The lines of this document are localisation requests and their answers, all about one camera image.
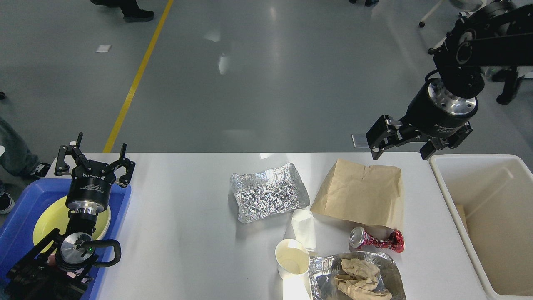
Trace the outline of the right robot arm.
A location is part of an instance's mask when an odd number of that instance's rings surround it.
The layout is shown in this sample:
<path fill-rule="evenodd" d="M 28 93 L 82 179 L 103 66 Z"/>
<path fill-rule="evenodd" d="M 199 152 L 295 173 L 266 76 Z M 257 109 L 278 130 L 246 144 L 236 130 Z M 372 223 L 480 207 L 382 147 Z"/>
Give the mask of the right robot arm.
<path fill-rule="evenodd" d="M 472 132 L 470 119 L 478 111 L 477 96 L 485 87 L 485 69 L 499 67 L 492 80 L 504 82 L 497 97 L 509 104 L 521 85 L 521 67 L 532 66 L 531 4 L 517 7 L 495 0 L 456 21 L 442 44 L 429 49 L 435 70 L 398 121 L 383 115 L 366 133 L 372 158 L 392 147 L 423 142 L 426 160 L 436 151 L 457 148 Z"/>

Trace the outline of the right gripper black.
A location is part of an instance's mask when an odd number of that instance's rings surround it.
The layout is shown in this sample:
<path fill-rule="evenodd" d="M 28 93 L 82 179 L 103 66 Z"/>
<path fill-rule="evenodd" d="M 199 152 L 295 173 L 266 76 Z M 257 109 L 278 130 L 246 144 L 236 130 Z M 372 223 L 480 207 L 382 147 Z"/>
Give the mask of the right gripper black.
<path fill-rule="evenodd" d="M 429 79 L 409 104 L 402 122 L 382 115 L 367 131 L 372 158 L 378 160 L 385 150 L 421 140 L 426 141 L 419 150 L 423 160 L 444 148 L 457 148 L 472 133 L 467 122 L 477 111 L 475 97 L 453 95 L 441 79 Z"/>

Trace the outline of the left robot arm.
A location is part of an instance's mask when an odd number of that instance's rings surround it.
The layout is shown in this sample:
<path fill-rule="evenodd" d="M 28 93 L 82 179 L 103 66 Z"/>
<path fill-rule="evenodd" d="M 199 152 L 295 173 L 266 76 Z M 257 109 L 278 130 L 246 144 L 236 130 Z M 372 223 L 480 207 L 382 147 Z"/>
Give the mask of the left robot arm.
<path fill-rule="evenodd" d="M 83 133 L 72 145 L 59 148 L 55 175 L 72 178 L 65 207 L 64 232 L 53 228 L 6 273 L 11 300 L 80 300 L 92 281 L 92 268 L 120 262 L 122 249 L 115 239 L 93 237 L 98 217 L 108 210 L 112 187 L 127 188 L 135 162 L 123 144 L 112 163 L 88 159 L 80 150 Z"/>

